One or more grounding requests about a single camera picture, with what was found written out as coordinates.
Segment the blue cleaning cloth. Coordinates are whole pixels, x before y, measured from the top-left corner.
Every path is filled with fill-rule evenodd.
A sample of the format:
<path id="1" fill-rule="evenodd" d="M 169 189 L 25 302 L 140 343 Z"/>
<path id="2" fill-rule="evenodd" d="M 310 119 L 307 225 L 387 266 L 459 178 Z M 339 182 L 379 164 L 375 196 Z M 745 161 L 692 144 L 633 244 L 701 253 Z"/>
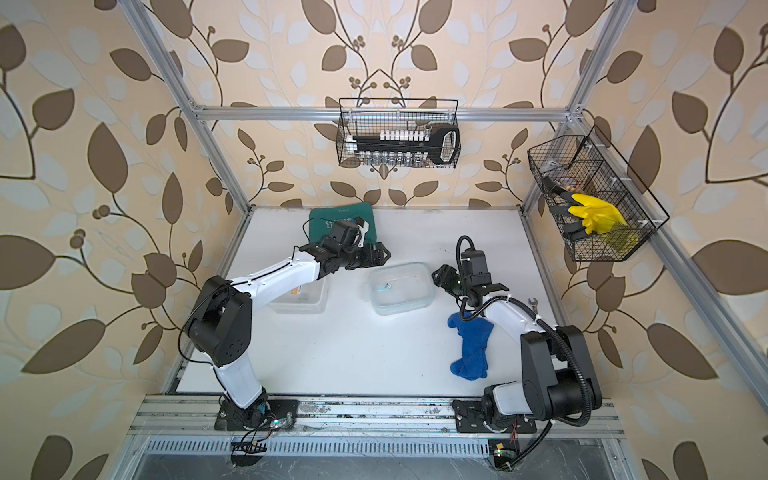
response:
<path id="1" fill-rule="evenodd" d="M 486 378 L 486 350 L 494 325 L 482 317 L 467 322 L 458 313 L 448 318 L 447 325 L 456 329 L 462 340 L 461 357 L 450 365 L 450 371 L 468 381 Z"/>

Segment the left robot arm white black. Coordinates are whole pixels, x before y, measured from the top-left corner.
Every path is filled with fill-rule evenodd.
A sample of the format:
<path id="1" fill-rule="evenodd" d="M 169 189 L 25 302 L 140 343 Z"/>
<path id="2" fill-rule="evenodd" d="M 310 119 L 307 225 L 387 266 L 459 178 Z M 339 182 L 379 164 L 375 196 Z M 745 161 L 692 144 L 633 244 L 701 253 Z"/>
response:
<path id="1" fill-rule="evenodd" d="M 228 407 L 245 416 L 266 411 L 267 394 L 258 380 L 248 349 L 253 314 L 278 297 L 321 280 L 340 269 L 385 265 L 391 252 L 383 243 L 367 244 L 364 228 L 348 221 L 335 223 L 318 242 L 295 247 L 270 267 L 234 279 L 209 278 L 183 327 L 203 364 L 211 367 Z"/>

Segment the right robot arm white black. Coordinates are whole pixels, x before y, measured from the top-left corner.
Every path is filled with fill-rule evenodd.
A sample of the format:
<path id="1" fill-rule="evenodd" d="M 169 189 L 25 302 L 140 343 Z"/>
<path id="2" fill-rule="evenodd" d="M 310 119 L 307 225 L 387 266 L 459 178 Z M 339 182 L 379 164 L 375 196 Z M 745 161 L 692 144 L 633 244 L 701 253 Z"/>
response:
<path id="1" fill-rule="evenodd" d="M 461 357 L 451 372 L 465 380 L 487 376 L 487 346 L 500 329 L 518 342 L 521 379 L 492 386 L 485 397 L 490 417 L 524 415 L 583 427 L 602 402 L 583 334 L 575 327 L 553 327 L 532 306 L 513 297 L 490 274 L 442 265 L 434 285 L 458 304 L 447 321 L 461 338 Z"/>

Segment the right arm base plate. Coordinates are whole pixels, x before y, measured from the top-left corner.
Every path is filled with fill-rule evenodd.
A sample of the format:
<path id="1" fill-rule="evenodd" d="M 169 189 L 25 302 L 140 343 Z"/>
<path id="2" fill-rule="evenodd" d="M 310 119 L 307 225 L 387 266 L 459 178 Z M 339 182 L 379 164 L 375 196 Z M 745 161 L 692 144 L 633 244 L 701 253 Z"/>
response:
<path id="1" fill-rule="evenodd" d="M 487 399 L 451 401 L 455 425 L 462 434 L 533 434 L 537 432 L 536 423 L 524 415 L 506 415 L 500 413 Z"/>

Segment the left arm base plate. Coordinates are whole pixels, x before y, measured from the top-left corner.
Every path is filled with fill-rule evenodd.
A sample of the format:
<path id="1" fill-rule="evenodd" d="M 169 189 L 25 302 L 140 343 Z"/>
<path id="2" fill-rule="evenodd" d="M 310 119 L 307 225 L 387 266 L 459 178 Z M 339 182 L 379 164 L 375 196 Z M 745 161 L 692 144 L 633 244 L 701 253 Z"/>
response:
<path id="1" fill-rule="evenodd" d="M 228 396 L 220 397 L 214 423 L 216 431 L 267 431 L 290 429 L 297 418 L 299 401 L 294 399 L 257 399 L 248 408 L 238 407 Z"/>

